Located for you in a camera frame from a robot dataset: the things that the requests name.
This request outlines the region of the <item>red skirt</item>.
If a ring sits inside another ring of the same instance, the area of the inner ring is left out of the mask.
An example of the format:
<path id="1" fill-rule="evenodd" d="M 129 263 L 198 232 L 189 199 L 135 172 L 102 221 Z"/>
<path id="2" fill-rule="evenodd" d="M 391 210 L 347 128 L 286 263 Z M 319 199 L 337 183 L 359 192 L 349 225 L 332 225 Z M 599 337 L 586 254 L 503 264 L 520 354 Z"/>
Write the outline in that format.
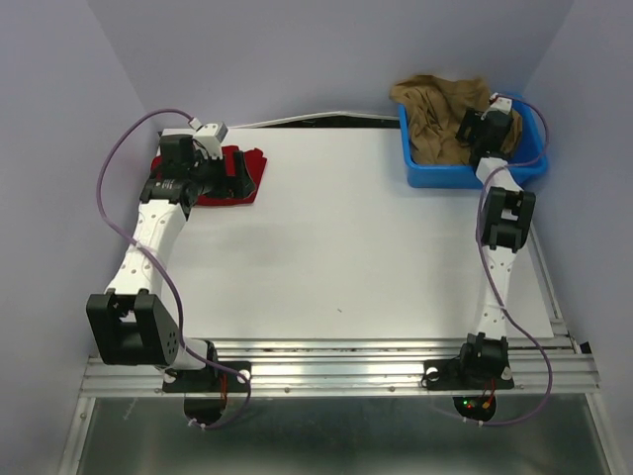
<path id="1" fill-rule="evenodd" d="M 226 157 L 226 171 L 228 175 L 233 176 L 234 186 L 233 153 L 241 149 L 237 145 L 227 145 L 223 146 L 222 150 L 223 155 Z M 209 198 L 206 196 L 202 196 L 198 198 L 198 201 L 196 203 L 197 206 L 207 208 L 232 207 L 250 205 L 255 201 L 258 188 L 267 164 L 267 158 L 264 156 L 263 151 L 259 148 L 243 150 L 243 152 L 245 153 L 248 171 L 256 185 L 255 192 L 249 198 Z"/>

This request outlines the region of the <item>tan skirt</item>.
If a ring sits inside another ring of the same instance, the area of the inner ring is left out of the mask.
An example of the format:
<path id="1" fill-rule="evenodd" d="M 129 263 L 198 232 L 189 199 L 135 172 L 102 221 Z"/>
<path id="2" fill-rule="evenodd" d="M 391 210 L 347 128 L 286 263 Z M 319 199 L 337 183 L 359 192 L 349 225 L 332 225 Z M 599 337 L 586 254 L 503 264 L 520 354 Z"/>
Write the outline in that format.
<path id="1" fill-rule="evenodd" d="M 390 99 L 405 106 L 413 161 L 419 165 L 467 165 L 470 149 L 456 139 L 469 108 L 485 111 L 492 91 L 481 77 L 447 80 L 414 75 L 396 83 Z"/>

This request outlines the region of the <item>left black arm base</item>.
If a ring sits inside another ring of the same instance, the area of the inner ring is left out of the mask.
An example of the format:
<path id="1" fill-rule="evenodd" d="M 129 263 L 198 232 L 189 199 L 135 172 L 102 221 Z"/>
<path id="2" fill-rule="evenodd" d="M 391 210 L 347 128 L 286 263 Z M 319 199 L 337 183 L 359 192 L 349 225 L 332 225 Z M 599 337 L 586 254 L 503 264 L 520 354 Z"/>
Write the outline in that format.
<path id="1" fill-rule="evenodd" d="M 168 370 L 162 382 L 166 394 L 211 394 L 226 389 L 230 394 L 246 393 L 246 384 L 235 376 L 214 368 L 199 370 Z"/>

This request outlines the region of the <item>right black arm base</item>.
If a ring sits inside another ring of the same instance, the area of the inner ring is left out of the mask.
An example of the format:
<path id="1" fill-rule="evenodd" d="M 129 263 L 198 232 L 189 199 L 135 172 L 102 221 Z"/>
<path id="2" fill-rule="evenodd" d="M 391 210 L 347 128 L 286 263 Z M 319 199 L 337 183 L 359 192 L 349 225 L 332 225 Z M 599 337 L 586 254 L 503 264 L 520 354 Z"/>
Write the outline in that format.
<path id="1" fill-rule="evenodd" d="M 459 353 L 426 359 L 421 386 L 430 391 L 509 390 L 514 380 L 508 360 L 508 341 L 469 333 Z"/>

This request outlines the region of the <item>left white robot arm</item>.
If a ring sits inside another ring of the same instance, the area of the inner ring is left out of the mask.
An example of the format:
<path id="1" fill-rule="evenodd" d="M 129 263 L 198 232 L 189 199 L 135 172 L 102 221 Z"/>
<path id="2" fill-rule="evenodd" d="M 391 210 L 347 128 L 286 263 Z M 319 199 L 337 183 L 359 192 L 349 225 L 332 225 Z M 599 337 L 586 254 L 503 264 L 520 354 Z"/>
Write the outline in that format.
<path id="1" fill-rule="evenodd" d="M 132 235 L 119 232 L 129 244 L 120 267 L 106 290 L 86 304 L 105 363 L 184 370 L 200 390 L 219 382 L 222 367 L 214 347 L 184 335 L 182 299 L 175 299 L 172 315 L 160 292 L 176 289 L 167 263 L 193 208 L 209 200 L 244 202 L 257 191 L 246 152 L 224 147 L 222 139 L 205 130 L 171 130 L 160 137 L 158 161 L 139 196 L 136 228 Z"/>

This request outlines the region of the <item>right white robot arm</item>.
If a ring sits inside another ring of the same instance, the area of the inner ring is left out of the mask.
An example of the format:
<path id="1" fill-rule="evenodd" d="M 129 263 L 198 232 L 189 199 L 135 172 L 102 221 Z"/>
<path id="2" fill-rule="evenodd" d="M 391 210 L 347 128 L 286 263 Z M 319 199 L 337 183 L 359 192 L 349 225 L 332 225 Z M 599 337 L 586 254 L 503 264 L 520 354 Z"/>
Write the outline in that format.
<path id="1" fill-rule="evenodd" d="M 474 327 L 455 362 L 458 380 L 477 386 L 489 376 L 508 380 L 506 305 L 517 254 L 525 246 L 535 195 L 509 171 L 502 145 L 513 125 L 512 102 L 496 99 L 486 111 L 469 109 L 456 138 L 470 148 L 469 164 L 483 185 L 477 211 L 476 245 L 484 268 Z"/>

